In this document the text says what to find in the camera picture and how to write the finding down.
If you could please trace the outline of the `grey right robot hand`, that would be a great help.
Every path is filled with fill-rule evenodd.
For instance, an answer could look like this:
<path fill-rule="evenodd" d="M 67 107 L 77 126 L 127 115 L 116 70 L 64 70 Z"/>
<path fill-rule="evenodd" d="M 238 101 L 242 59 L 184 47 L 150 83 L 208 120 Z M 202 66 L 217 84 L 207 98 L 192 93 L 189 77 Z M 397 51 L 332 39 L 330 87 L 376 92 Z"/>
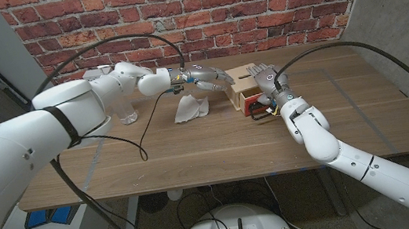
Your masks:
<path fill-rule="evenodd" d="M 274 79 L 279 69 L 279 66 L 272 64 L 258 64 L 247 67 L 248 73 L 254 78 L 257 86 L 263 92 L 257 99 L 258 103 L 263 105 L 276 104 L 278 107 L 282 107 L 288 101 L 297 98 L 297 95 L 290 89 L 285 74 L 277 78 L 278 85 L 275 85 Z"/>

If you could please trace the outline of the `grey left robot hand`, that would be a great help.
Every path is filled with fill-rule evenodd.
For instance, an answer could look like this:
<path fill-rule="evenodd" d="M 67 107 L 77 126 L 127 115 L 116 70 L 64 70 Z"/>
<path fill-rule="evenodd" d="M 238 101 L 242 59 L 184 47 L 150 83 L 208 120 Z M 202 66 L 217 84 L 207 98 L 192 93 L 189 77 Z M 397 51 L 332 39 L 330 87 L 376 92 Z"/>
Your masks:
<path fill-rule="evenodd" d="M 168 70 L 170 75 L 170 87 L 173 93 L 179 93 L 184 89 L 183 84 L 192 83 L 201 90 L 209 91 L 224 91 L 227 89 L 226 85 L 218 85 L 212 83 L 213 80 L 226 81 L 229 85 L 234 85 L 233 78 L 225 71 L 202 65 L 192 65 L 188 68 L 178 68 Z"/>

